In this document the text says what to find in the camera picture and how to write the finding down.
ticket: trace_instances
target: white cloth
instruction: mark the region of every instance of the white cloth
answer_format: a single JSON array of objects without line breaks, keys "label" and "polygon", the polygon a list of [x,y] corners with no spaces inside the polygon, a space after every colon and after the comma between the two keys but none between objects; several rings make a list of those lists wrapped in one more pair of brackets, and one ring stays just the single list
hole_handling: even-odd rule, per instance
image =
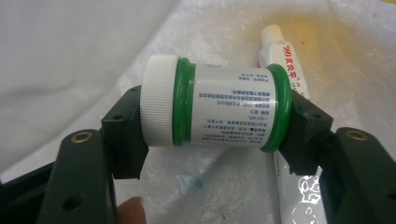
[{"label": "white cloth", "polygon": [[[312,101],[376,136],[396,158],[396,6],[365,1],[4,1],[0,3],[3,182],[53,161],[61,140],[141,84],[149,55],[258,67],[260,33],[278,24]],[[271,155],[258,149],[152,148],[141,180],[149,223],[279,223]]]}]

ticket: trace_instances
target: white tube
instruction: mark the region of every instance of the white tube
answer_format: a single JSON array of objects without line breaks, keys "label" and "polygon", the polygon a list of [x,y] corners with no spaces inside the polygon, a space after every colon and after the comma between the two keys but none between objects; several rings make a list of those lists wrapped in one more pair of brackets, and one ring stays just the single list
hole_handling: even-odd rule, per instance
[{"label": "white tube", "polygon": [[[277,25],[269,25],[262,30],[260,67],[269,64],[282,65],[289,75],[291,87],[310,100],[303,69],[291,43],[284,41]],[[318,175],[297,176],[290,174],[290,168],[283,156],[274,154],[276,177],[279,189],[280,215],[282,223],[326,223],[321,201]]]}]

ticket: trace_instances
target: cyan stain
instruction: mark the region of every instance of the cyan stain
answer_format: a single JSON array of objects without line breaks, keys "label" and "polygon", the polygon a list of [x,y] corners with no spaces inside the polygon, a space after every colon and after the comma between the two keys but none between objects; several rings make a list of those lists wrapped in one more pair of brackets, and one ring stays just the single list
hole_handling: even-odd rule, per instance
[{"label": "cyan stain", "polygon": [[204,187],[204,182],[200,178],[198,178],[196,175],[194,175],[192,178],[196,188],[202,189]]}]

